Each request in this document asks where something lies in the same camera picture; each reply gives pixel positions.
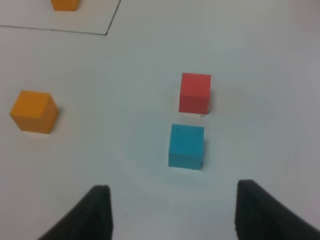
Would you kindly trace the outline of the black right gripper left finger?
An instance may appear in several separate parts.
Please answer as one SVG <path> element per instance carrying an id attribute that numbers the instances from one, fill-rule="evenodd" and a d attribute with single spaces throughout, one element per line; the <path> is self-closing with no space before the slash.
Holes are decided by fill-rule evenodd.
<path id="1" fill-rule="evenodd" d="M 41 240 L 111 240 L 111 190 L 95 185 Z"/>

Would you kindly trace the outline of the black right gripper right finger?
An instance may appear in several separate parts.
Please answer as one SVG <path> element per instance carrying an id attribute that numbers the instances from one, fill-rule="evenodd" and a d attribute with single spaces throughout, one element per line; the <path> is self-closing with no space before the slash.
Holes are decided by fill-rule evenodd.
<path id="1" fill-rule="evenodd" d="M 320 231 L 250 179 L 237 183 L 235 231 L 239 240 L 318 240 Z"/>

